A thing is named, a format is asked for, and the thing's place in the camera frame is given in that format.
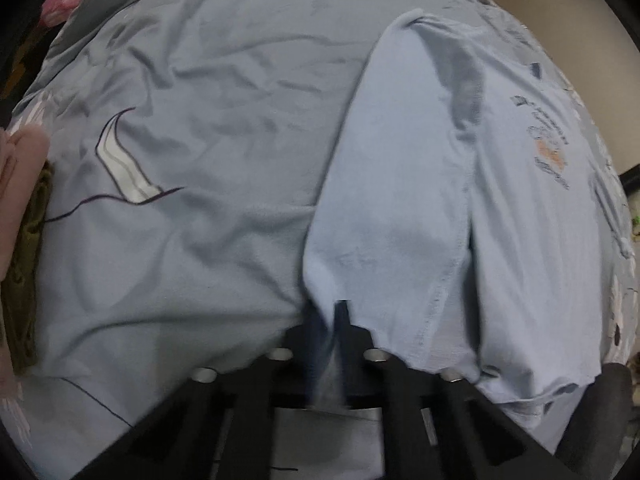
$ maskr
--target wrinkled fabric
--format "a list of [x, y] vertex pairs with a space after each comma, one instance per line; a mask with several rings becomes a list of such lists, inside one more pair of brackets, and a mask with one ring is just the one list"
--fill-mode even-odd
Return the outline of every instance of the wrinkled fabric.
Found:
[[[382, 35], [329, 166], [304, 279], [327, 323], [350, 300], [377, 346], [437, 372], [460, 359], [431, 351], [447, 299], [475, 307], [457, 292], [470, 251], [480, 338], [468, 378], [535, 427], [546, 403], [600, 373], [602, 211], [569, 98], [481, 37], [421, 10]], [[470, 347], [465, 329], [447, 335]]]
[[[483, 46], [568, 88], [489, 0], [81, 1], [12, 123], [42, 120], [56, 170], [36, 288], [40, 363], [21, 401], [31, 436], [0, 410], [43, 478], [72, 476], [194, 366], [243, 366], [298, 322], [305, 237], [345, 111], [382, 32], [417, 7], [482, 28]], [[610, 204], [620, 218], [622, 204]], [[622, 258], [598, 222], [610, 288]], [[464, 258], [455, 279], [468, 284]], [[617, 272], [630, 286], [630, 270]], [[632, 298], [620, 305], [630, 330]], [[608, 316], [608, 291], [602, 307]], [[441, 326], [461, 319], [445, 307]], [[472, 366], [461, 340], [436, 331], [434, 358], [452, 349]]]

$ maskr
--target olive green cloth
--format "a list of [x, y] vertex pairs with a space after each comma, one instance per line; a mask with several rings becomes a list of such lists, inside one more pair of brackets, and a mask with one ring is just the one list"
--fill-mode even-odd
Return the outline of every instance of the olive green cloth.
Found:
[[53, 168], [46, 162], [22, 217], [11, 264], [0, 284], [4, 330], [16, 375], [36, 363], [35, 277], [52, 176]]

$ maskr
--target metal screw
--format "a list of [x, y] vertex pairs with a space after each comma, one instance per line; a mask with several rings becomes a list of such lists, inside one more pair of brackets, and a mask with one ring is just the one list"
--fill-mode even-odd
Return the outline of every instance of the metal screw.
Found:
[[272, 361], [288, 361], [293, 357], [293, 352], [288, 348], [274, 348], [267, 357]]
[[372, 363], [381, 363], [389, 359], [389, 352], [385, 352], [382, 348], [369, 348], [365, 350], [364, 358]]
[[462, 375], [460, 375], [453, 368], [445, 368], [440, 372], [440, 376], [447, 381], [447, 383], [455, 383], [461, 381], [463, 379]]
[[217, 376], [218, 376], [218, 372], [215, 371], [213, 368], [196, 368], [191, 373], [191, 379], [193, 381], [196, 381], [197, 383], [203, 383], [203, 384], [212, 383], [213, 381], [216, 380]]

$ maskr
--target wall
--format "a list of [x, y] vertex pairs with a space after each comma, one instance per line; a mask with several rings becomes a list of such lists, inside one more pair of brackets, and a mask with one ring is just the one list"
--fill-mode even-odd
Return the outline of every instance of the wall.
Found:
[[640, 52], [604, 0], [495, 0], [584, 100], [619, 173], [640, 164]]

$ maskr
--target black metal bracket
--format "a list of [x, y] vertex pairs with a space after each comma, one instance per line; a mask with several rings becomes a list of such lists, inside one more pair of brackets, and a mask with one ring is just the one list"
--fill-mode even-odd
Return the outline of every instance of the black metal bracket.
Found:
[[[382, 408], [386, 480], [577, 480], [470, 383], [408, 368], [373, 345], [335, 307], [344, 397]], [[233, 410], [216, 480], [270, 478], [275, 408], [304, 408], [312, 380], [311, 323], [282, 346], [228, 374], [196, 370], [171, 396], [75, 480], [209, 480], [226, 410]]]

